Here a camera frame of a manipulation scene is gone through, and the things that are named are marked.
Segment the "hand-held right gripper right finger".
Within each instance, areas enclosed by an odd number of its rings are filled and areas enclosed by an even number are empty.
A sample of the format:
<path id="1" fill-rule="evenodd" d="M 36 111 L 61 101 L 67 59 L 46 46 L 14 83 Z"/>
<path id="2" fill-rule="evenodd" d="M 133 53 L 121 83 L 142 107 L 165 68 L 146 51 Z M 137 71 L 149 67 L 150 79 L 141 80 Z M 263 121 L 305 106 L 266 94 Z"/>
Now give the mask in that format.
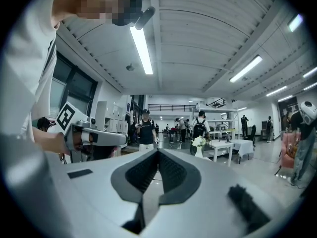
<path id="1" fill-rule="evenodd" d="M 201 185 L 184 203 L 164 205 L 146 227 L 148 238 L 280 238 L 301 202 L 287 208 L 258 186 L 231 168 L 210 160 L 173 150 L 175 157 L 194 165 L 201 173 Z M 270 222 L 252 233 L 228 197 L 230 187 L 241 185 L 270 218 Z"/>

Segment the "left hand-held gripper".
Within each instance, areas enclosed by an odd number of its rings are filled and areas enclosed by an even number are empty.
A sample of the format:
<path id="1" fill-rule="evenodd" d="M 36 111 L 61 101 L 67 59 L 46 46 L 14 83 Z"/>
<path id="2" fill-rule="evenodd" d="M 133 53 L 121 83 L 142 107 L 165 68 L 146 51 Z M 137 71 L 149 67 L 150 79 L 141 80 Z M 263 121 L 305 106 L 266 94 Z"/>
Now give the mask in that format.
<path id="1" fill-rule="evenodd" d="M 89 140 L 90 133 L 86 129 L 97 129 L 96 120 L 89 117 L 74 107 L 70 102 L 66 102 L 59 112 L 56 122 L 56 131 L 64 135 L 65 145 L 69 154 L 64 155 L 63 163 L 79 163 L 92 160 L 92 153 L 85 149 L 86 145 L 92 145 Z M 79 150 L 74 146 L 74 133 L 83 132 L 81 134 L 82 148 Z M 96 130 L 98 135 L 97 146 L 121 146 L 127 143 L 128 137 L 125 134 L 117 132 L 107 132 Z"/>

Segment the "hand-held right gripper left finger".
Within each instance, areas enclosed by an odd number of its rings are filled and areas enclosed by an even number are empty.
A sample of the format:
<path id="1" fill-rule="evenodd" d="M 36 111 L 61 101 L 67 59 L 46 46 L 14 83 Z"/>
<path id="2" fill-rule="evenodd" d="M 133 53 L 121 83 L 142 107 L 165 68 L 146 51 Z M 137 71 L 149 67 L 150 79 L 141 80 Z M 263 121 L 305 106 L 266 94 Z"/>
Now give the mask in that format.
<path id="1" fill-rule="evenodd" d="M 143 152 L 63 165 L 51 155 L 51 174 L 76 238 L 147 238 L 159 210 L 161 175 L 155 171 L 142 204 L 122 200 L 111 184 L 113 172 Z"/>

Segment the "person's left hand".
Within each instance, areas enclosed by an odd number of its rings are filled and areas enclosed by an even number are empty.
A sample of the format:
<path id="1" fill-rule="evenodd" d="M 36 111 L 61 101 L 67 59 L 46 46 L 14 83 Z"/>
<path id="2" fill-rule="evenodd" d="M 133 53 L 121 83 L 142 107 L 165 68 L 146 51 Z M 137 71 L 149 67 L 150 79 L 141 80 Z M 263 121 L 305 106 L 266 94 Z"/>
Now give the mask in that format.
<path id="1" fill-rule="evenodd" d="M 73 148 L 75 150 L 83 148 L 82 134 L 82 132 L 73 133 Z M 69 155 L 70 150 L 66 146 L 65 138 L 62 133 L 48 133 L 48 136 L 46 142 L 43 144 L 43 148 L 46 151 Z"/>

